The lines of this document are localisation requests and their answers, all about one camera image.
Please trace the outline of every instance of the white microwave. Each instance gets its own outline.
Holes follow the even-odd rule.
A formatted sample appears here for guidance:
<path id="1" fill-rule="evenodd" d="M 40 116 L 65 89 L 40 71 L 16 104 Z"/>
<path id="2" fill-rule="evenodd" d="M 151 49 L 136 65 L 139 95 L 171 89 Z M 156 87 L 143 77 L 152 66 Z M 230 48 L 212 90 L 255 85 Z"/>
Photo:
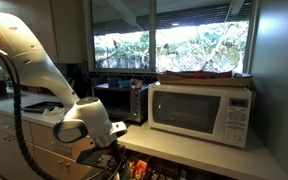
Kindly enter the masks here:
<path id="1" fill-rule="evenodd" d="M 149 85 L 148 125 L 244 148 L 251 101 L 247 88 L 157 82 Z"/>

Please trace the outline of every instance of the cabinet drawer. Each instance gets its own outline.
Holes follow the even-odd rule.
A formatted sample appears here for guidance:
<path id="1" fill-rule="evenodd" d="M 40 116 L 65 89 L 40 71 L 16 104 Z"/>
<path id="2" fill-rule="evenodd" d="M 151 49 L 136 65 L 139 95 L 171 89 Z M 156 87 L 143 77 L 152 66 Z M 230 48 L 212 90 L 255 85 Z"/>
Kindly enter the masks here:
<path id="1" fill-rule="evenodd" d="M 35 145 L 34 151 L 37 164 L 56 179 L 82 179 L 91 170 L 89 166 L 78 164 L 71 159 Z"/>
<path id="2" fill-rule="evenodd" d="M 34 158 L 34 147 L 26 143 Z M 0 174 L 9 180 L 41 180 L 25 161 L 14 136 L 0 131 Z"/>
<path id="3" fill-rule="evenodd" d="M 53 136 L 53 129 L 38 124 L 31 123 L 32 136 L 35 145 L 53 151 L 57 154 L 61 154 L 68 158 L 76 160 L 81 151 L 91 149 L 94 145 L 91 145 L 89 138 L 83 138 L 77 142 L 64 144 L 55 139 Z"/>
<path id="4" fill-rule="evenodd" d="M 32 142 L 30 124 L 26 121 L 22 121 L 22 129 L 25 141 Z M 12 116 L 0 114 L 0 131 L 7 134 L 15 135 L 15 122 Z"/>

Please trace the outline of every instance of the microwave control panel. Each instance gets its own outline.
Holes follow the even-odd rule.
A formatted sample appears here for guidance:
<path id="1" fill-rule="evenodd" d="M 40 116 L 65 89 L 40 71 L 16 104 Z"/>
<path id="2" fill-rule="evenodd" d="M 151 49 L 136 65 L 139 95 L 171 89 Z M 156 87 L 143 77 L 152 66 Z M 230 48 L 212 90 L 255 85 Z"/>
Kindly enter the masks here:
<path id="1" fill-rule="evenodd" d="M 250 112 L 249 100 L 230 98 L 229 101 L 223 143 L 244 148 Z"/>

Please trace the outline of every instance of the ceiling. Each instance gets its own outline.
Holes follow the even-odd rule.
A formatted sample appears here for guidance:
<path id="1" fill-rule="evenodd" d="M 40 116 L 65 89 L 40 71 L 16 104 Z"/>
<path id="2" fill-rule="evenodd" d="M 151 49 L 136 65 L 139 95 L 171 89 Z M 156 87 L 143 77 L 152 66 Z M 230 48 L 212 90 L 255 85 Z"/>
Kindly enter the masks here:
<path id="1" fill-rule="evenodd" d="M 232 1 L 243 5 L 237 15 L 229 14 L 231 0 L 157 0 L 157 29 L 249 18 L 251 0 Z M 94 35 L 148 30 L 149 0 L 92 0 L 92 15 Z"/>

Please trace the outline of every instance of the toaster oven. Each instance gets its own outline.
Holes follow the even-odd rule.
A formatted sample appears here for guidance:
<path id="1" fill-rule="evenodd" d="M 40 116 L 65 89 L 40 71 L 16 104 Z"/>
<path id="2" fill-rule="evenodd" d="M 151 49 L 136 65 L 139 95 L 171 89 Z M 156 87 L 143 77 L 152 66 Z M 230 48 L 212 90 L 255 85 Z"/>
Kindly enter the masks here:
<path id="1" fill-rule="evenodd" d="M 110 87 L 106 83 L 92 87 L 92 93 L 102 101 L 110 119 L 135 122 L 147 119 L 148 85 L 132 89 Z"/>

